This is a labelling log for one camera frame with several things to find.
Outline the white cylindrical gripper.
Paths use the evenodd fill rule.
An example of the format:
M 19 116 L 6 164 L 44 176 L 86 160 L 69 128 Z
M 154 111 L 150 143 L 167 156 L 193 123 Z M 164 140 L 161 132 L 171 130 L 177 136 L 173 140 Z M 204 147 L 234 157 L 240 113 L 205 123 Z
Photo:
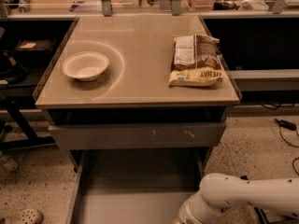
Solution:
M 225 214 L 225 209 L 209 205 L 198 191 L 179 208 L 178 215 L 172 220 L 172 224 L 211 224 L 212 221 Z

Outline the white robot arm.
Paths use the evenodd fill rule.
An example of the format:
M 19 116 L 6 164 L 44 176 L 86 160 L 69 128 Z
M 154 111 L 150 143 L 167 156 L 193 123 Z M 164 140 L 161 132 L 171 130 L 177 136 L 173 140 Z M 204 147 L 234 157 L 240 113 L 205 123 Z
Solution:
M 299 216 L 299 179 L 247 180 L 211 173 L 199 190 L 179 208 L 171 224 L 210 224 L 238 206 L 267 209 L 286 217 Z

